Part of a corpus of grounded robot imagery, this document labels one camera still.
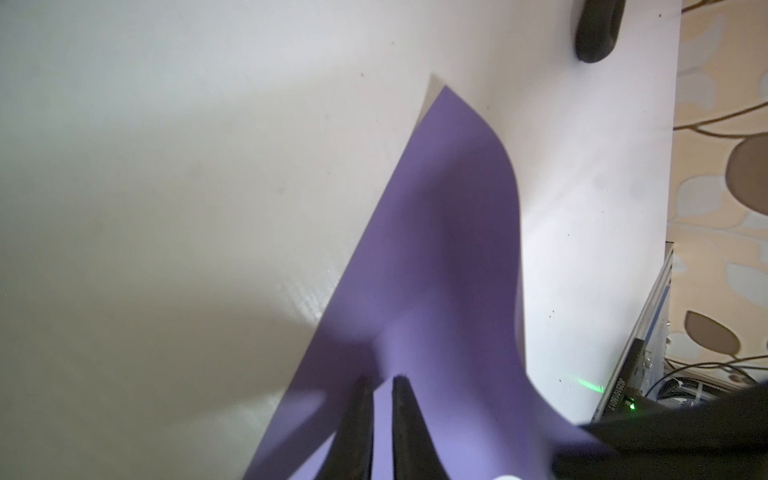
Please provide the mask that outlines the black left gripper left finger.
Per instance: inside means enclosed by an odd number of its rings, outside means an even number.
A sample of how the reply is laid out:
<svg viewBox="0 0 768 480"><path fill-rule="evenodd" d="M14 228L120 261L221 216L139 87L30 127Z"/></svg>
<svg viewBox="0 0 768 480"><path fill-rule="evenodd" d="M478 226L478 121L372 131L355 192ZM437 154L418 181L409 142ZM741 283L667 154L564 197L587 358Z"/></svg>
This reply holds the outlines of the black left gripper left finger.
<svg viewBox="0 0 768 480"><path fill-rule="evenodd" d="M316 480L369 480L374 446L374 390L368 377L355 383L341 423Z"/></svg>

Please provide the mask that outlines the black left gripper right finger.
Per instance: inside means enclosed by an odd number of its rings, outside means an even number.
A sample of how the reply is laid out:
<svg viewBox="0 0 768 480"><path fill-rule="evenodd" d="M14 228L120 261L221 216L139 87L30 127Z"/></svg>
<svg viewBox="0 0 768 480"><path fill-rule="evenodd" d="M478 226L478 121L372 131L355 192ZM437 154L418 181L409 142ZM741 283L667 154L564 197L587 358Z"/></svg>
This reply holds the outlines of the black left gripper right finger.
<svg viewBox="0 0 768 480"><path fill-rule="evenodd" d="M410 380L393 379L392 458L395 480L448 480Z"/></svg>

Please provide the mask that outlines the purple square paper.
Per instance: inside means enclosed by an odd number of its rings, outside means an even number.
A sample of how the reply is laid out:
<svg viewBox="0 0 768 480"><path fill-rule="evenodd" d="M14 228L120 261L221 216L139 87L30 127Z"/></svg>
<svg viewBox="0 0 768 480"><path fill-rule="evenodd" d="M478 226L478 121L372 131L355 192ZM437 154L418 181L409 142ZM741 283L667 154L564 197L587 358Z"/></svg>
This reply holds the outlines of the purple square paper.
<svg viewBox="0 0 768 480"><path fill-rule="evenodd" d="M315 479L355 383L374 390L370 479L394 479L393 379L412 385L449 479L549 479L601 443L525 366L520 206L492 128L453 90L415 128L246 471Z"/></svg>

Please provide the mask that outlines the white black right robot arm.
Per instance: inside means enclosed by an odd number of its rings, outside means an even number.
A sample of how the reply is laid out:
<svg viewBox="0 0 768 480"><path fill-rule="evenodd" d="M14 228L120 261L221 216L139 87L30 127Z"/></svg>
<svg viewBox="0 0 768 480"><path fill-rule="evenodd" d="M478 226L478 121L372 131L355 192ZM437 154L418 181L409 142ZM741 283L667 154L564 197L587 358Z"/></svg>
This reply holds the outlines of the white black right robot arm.
<svg viewBox="0 0 768 480"><path fill-rule="evenodd" d="M556 479L765 479L767 384L686 409L582 427L597 447L557 452Z"/></svg>

